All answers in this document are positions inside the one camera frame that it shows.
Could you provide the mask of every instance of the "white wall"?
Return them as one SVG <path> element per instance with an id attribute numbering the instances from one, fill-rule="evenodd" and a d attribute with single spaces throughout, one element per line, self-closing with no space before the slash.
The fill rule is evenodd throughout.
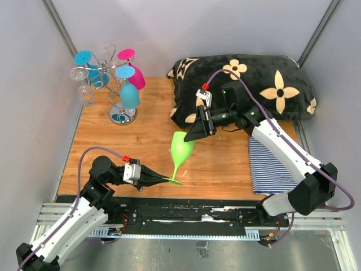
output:
<path id="1" fill-rule="evenodd" d="M 57 188 L 80 104 L 41 1 L 3 1 L 0 37 L 0 270 L 16 270 L 15 250 Z"/>
<path id="2" fill-rule="evenodd" d="M 304 126 L 312 153 L 338 168 L 338 182 L 356 200 L 344 212 L 347 234 L 361 268 L 361 2 L 343 1 L 304 70 L 315 85 L 318 106 Z M 335 206 L 349 203 L 339 190 Z"/>
<path id="3" fill-rule="evenodd" d="M 146 76 L 215 54 L 298 60 L 330 0 L 53 0 L 77 50 L 132 47 Z"/>

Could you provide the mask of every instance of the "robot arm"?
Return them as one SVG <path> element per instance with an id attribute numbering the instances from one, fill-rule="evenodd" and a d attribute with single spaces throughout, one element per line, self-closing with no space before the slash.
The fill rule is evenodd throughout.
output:
<path id="1" fill-rule="evenodd" d="M 115 166 L 106 156 L 96 158 L 89 171 L 90 179 L 70 209 L 39 239 L 32 244 L 21 244 L 16 250 L 19 264 L 36 252 L 23 267 L 24 271 L 59 271 L 69 254 L 97 227 L 105 222 L 116 222 L 122 213 L 120 202 L 113 197 L 108 184 L 131 184 L 138 190 L 167 182 L 139 160 L 124 157 L 124 167 Z"/>
<path id="2" fill-rule="evenodd" d="M 206 100 L 207 105 L 198 106 L 196 120 L 184 140 L 191 141 L 214 135 L 217 131 L 216 127 L 234 123 L 239 129 L 245 130 L 263 143 L 285 165 L 297 187 L 292 191 L 271 195 L 260 201 L 257 210 L 261 221 L 267 221 L 286 212 L 298 212 L 306 216 L 334 196 L 335 185 L 311 166 L 311 163 L 316 165 L 335 180 L 337 169 L 333 164 L 323 165 L 304 151 L 268 113 L 271 125 L 260 109 L 252 106 L 240 83 L 227 83 L 222 86 L 222 90 L 227 107 L 217 110 L 210 109 L 209 99 L 212 95 L 204 89 L 198 90 L 196 95 Z M 293 148 L 306 156 L 310 162 L 305 163 Z"/>

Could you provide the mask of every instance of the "flower pattern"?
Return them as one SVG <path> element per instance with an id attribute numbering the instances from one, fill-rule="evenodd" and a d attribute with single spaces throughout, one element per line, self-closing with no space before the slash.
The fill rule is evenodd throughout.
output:
<path id="1" fill-rule="evenodd" d="M 286 99 L 290 99 L 298 95 L 298 89 L 291 86 L 284 87 L 284 82 L 281 73 L 277 70 L 275 75 L 276 88 L 268 88 L 260 92 L 260 95 L 268 100 L 276 99 L 276 109 L 278 113 L 282 114 L 285 108 Z"/>
<path id="2" fill-rule="evenodd" d="M 203 105 L 204 105 L 203 100 L 201 98 L 197 97 L 196 108 L 197 108 L 197 106 L 203 106 Z M 185 122 L 186 123 L 194 123 L 194 121 L 196 120 L 196 116 L 197 116 L 197 114 L 195 114 L 195 113 L 190 114 L 188 117 L 186 117 Z"/>
<path id="3" fill-rule="evenodd" d="M 171 69 L 171 70 L 169 71 L 169 73 L 167 73 L 167 76 L 168 76 L 169 78 L 173 78 L 173 77 L 174 77 L 174 69 Z"/>
<path id="4" fill-rule="evenodd" d="M 310 105 L 307 107 L 307 112 L 310 113 L 311 115 L 313 115 L 315 112 L 315 109 L 316 109 L 316 98 L 313 98 L 311 100 Z"/>
<path id="5" fill-rule="evenodd" d="M 229 65 L 224 65 L 223 69 L 233 71 L 235 74 L 238 75 L 238 77 L 241 77 L 241 72 L 246 72 L 247 71 L 247 66 L 245 64 L 240 64 L 238 59 L 231 59 L 230 64 Z M 235 77 L 231 73 L 231 79 L 232 80 L 237 80 L 237 77 Z"/>
<path id="6" fill-rule="evenodd" d="M 170 116 L 169 117 L 172 117 L 174 115 L 174 113 L 177 111 L 178 108 L 174 107 L 172 108 L 172 110 L 170 111 Z"/>
<path id="7" fill-rule="evenodd" d="M 177 78 L 180 77 L 182 80 L 184 79 L 184 75 L 186 74 L 187 69 L 193 62 L 197 61 L 199 58 L 185 58 L 183 59 L 177 70 Z"/>

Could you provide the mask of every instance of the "black pillow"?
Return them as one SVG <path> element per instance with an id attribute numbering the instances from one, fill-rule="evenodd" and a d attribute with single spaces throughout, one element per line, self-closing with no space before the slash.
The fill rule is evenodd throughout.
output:
<path id="1" fill-rule="evenodd" d="M 182 129 L 191 125 L 196 106 L 202 100 L 196 92 L 219 69 L 231 69 L 246 83 L 254 97 L 278 120 L 312 118 L 316 100 L 307 76 L 298 63 L 278 55 L 216 55 L 177 61 L 167 74 L 174 79 L 176 105 L 171 119 Z M 210 84 L 212 108 L 225 106 L 221 86 L 237 80 L 229 73 L 218 74 Z"/>

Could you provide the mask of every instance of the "pink wine glass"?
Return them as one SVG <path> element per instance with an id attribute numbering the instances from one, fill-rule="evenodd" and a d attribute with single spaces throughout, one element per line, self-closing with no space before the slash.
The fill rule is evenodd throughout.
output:
<path id="1" fill-rule="evenodd" d="M 133 84 L 138 90 L 143 89 L 146 86 L 146 81 L 140 69 L 130 62 L 130 59 L 134 57 L 135 51 L 133 49 L 125 49 L 119 52 L 118 58 L 120 60 L 127 60 L 129 66 L 135 69 L 135 74 L 128 79 L 128 82 Z"/>

